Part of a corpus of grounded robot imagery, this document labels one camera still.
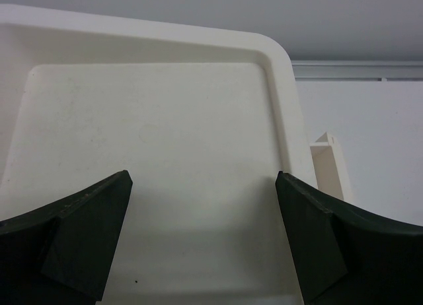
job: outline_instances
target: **gray wall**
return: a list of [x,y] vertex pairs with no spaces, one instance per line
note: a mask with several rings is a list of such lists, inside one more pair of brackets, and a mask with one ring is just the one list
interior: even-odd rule
[[0,0],[265,34],[292,59],[423,60],[422,0]]
[[353,203],[423,226],[423,82],[299,81],[310,141],[339,141]]

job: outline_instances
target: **white wall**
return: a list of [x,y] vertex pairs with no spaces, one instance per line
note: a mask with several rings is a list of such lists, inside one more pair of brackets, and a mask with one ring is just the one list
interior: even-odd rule
[[422,0],[0,0],[265,34],[292,59],[423,60]]
[[297,82],[310,141],[344,153],[357,206],[423,225],[423,82]]

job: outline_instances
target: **white ceiling trim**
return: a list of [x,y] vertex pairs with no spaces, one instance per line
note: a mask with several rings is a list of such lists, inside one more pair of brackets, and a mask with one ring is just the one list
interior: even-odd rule
[[423,61],[292,61],[298,81],[423,81]]

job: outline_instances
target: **white plastic tray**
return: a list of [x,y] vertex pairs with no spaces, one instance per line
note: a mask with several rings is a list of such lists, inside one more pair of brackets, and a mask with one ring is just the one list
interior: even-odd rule
[[301,302],[274,180],[316,179],[277,43],[13,5],[0,18],[0,220],[127,169],[102,304]]

